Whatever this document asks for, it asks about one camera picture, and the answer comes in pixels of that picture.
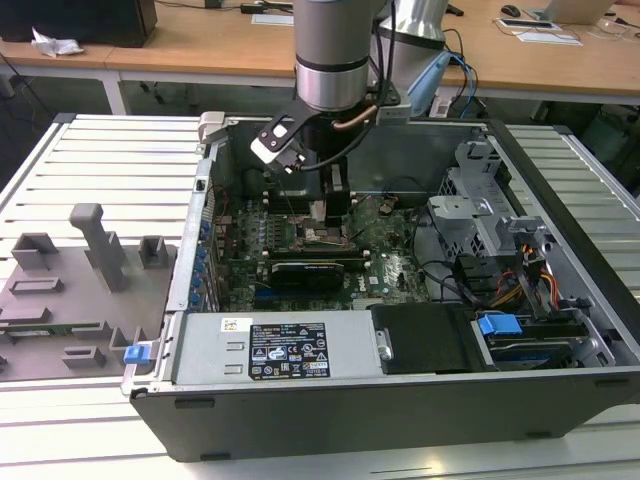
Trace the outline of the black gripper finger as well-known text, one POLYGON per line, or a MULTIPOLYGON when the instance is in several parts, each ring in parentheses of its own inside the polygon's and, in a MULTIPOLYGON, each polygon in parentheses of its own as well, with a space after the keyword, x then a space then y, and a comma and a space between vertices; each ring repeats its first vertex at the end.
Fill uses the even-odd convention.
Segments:
POLYGON ((323 173, 326 226, 340 226, 349 208, 348 175, 341 167, 326 167, 323 173))

